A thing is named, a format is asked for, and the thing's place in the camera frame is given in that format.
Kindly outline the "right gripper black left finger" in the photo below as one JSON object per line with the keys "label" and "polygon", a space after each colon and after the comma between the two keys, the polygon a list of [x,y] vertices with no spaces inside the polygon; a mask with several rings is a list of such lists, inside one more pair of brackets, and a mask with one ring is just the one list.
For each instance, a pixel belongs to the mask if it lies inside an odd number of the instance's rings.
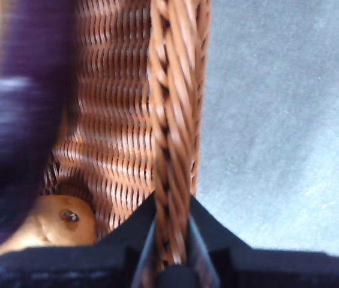
{"label": "right gripper black left finger", "polygon": [[0,256],[0,287],[129,287],[155,214],[149,196],[99,242]]}

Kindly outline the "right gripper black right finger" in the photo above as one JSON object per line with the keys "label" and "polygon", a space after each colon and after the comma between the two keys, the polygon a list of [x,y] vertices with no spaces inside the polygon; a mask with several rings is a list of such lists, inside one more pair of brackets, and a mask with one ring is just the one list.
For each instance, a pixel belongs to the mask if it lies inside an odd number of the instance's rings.
{"label": "right gripper black right finger", "polygon": [[256,249],[225,228],[195,198],[190,208],[222,287],[339,287],[339,257]]}

